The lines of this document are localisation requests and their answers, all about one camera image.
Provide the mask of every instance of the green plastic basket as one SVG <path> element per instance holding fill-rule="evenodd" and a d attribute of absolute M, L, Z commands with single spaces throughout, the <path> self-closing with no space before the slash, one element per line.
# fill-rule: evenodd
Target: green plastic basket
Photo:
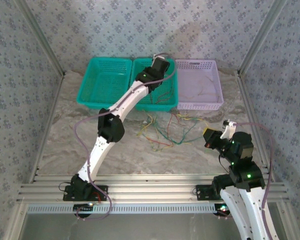
<path fill-rule="evenodd" d="M 95 57 L 88 64 L 76 101 L 91 109 L 109 108 L 129 88 L 132 61 Z"/>
<path fill-rule="evenodd" d="M 169 76 L 175 67 L 175 63 L 172 59 L 168 59 L 170 66 L 166 72 L 165 77 Z M 133 84 L 138 73 L 146 67 L 150 67 L 152 64 L 151 58 L 137 58 L 132 64 L 132 73 L 130 79 L 130 86 Z M 178 81 L 177 71 L 168 80 L 164 81 L 158 86 L 151 94 L 144 97 L 139 103 L 136 104 L 135 108 L 139 111 L 158 111 L 168 112 L 172 108 L 178 105 Z"/>

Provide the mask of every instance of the blue patterned wall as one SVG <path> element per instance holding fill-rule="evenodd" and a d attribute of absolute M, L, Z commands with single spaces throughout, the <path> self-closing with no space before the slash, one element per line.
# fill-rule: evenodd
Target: blue patterned wall
<path fill-rule="evenodd" d="M 300 224 L 300 0 L 283 8 L 244 79 L 260 122 L 276 139 L 274 169 Z"/>
<path fill-rule="evenodd" d="M 60 80 L 12 0 L 0 0 L 0 239 L 28 181 Z"/>
<path fill-rule="evenodd" d="M 238 68 L 273 0 L 26 0 L 65 70 L 93 56 L 215 59 Z"/>

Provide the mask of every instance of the white marble table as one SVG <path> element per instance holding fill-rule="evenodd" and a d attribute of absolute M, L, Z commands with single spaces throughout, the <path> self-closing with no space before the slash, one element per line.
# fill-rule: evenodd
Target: white marble table
<path fill-rule="evenodd" d="M 219 71 L 224 104 L 218 111 L 183 110 L 182 115 L 204 119 L 209 127 L 222 129 L 225 119 L 247 122 L 248 116 L 241 97 L 236 77 L 230 72 Z M 82 75 L 67 72 L 63 80 L 53 123 L 45 143 L 42 159 L 39 162 L 38 175 L 73 175 L 86 161 L 86 153 L 77 142 L 73 126 L 78 121 L 96 114 L 83 105 L 77 104 L 76 97 L 81 85 Z M 168 112 L 149 112 L 156 116 L 161 126 L 167 126 L 171 114 Z M 218 152 L 204 148 L 203 138 L 192 144 L 175 145 L 162 151 L 153 151 L 151 144 L 144 136 L 137 136 L 141 125 L 148 116 L 143 111 L 133 110 L 124 121 L 125 135 L 115 144 L 103 161 L 98 174 L 220 174 L 225 171 L 219 165 Z M 183 127 L 190 128 L 194 121 L 181 121 L 186 126 L 177 124 L 175 118 L 169 126 L 169 136 L 179 140 Z M 97 120 L 83 123 L 78 128 L 79 136 L 91 150 L 97 137 Z M 206 124 L 203 121 L 189 132 L 187 139 L 202 136 Z M 239 130 L 251 132 L 250 127 Z M 154 127 L 147 130 L 149 137 L 156 138 Z M 254 161 L 260 165 L 258 151 L 254 150 Z"/>

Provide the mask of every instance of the white basket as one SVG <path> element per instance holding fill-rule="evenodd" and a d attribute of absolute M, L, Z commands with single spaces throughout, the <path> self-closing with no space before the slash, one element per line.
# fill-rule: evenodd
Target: white basket
<path fill-rule="evenodd" d="M 179 110 L 218 110 L 224 103 L 216 61 L 177 59 Z"/>

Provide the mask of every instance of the wallpaper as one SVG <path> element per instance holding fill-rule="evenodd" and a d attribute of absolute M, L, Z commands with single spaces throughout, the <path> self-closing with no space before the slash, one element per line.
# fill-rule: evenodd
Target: wallpaper
<path fill-rule="evenodd" d="M 300 0 L 288 1 L 244 79 L 276 140 L 275 173 L 288 186 L 300 224 Z"/>
<path fill-rule="evenodd" d="M 12 0 L 0 0 L 0 239 L 28 181 L 60 80 Z"/>
<path fill-rule="evenodd" d="M 26 0 L 60 64 L 94 57 L 214 59 L 238 68 L 273 0 Z"/>

